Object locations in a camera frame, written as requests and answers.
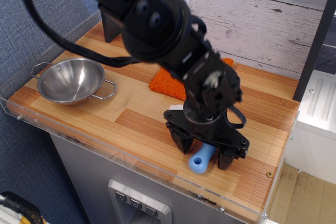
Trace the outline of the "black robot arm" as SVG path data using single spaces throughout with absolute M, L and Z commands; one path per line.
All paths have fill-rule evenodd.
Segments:
M 187 152 L 194 140 L 216 146 L 220 169 L 245 157 L 249 141 L 239 129 L 246 119 L 234 106 L 242 100 L 239 76 L 205 40 L 205 26 L 185 0 L 97 1 L 133 58 L 159 64 L 184 84 L 183 109 L 164 113 L 177 147 Z

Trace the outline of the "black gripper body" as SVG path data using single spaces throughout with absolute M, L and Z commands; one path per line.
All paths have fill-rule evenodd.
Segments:
M 236 159 L 245 158 L 249 148 L 249 140 L 238 132 L 246 124 L 246 117 L 237 108 L 231 105 L 232 111 L 240 123 L 232 123 L 228 119 L 227 110 L 198 119 L 190 108 L 183 110 L 167 110 L 164 112 L 166 126 L 180 128 L 190 133 L 194 139 L 203 143 L 212 144 L 219 149 L 232 147 L 236 149 Z

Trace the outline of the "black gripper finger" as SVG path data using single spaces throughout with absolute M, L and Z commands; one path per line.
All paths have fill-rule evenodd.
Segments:
M 236 149 L 232 147 L 222 147 L 218 153 L 219 169 L 228 169 L 236 158 Z
M 194 141 L 193 136 L 190 135 L 189 132 L 182 130 L 180 128 L 171 128 L 170 133 L 178 149 L 184 154 L 186 154 L 193 144 Z

